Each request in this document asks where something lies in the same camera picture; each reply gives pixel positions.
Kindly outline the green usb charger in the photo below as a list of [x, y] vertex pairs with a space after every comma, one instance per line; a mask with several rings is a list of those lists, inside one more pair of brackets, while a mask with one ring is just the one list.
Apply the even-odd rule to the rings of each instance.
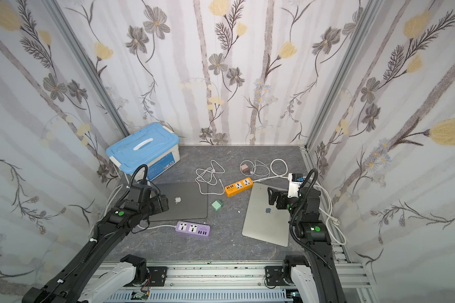
[[216, 212], [220, 211], [220, 209], [223, 207], [222, 201], [220, 201], [220, 200], [218, 200], [218, 199], [217, 199], [216, 201], [214, 201], [211, 205], [212, 205], [212, 208], [213, 208]]

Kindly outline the white laptop charger brick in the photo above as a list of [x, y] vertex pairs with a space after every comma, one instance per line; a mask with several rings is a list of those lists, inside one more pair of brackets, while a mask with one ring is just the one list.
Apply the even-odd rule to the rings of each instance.
[[241, 164], [240, 166], [241, 172], [244, 174], [250, 174], [250, 168], [246, 164]]

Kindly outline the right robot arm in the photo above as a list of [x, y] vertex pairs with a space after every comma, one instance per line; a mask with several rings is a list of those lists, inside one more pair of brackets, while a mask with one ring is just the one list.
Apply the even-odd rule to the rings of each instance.
[[289, 235], [305, 256], [283, 260], [284, 280], [297, 288], [300, 302], [346, 302], [334, 262], [332, 239], [320, 219], [321, 192], [304, 187], [295, 197], [287, 191], [267, 190], [269, 204], [289, 212]]

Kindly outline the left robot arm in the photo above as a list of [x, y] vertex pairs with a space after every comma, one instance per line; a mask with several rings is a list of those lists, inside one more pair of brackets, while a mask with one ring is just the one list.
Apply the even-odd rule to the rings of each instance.
[[87, 244], [42, 288], [33, 287], [22, 302], [79, 302], [87, 283], [115, 248], [143, 220], [169, 210], [168, 198], [145, 181], [130, 186], [98, 221]]

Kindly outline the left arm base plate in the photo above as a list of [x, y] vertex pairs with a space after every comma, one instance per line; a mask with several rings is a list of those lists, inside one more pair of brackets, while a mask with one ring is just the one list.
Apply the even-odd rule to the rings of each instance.
[[167, 266], [143, 266], [137, 271], [139, 282], [135, 286], [139, 287], [163, 287], [168, 276]]

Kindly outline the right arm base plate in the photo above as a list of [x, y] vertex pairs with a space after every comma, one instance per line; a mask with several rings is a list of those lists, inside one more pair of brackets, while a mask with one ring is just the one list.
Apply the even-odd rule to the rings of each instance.
[[274, 287], [288, 286], [289, 283], [284, 279], [284, 270], [282, 266], [266, 266], [265, 286], [273, 289]]

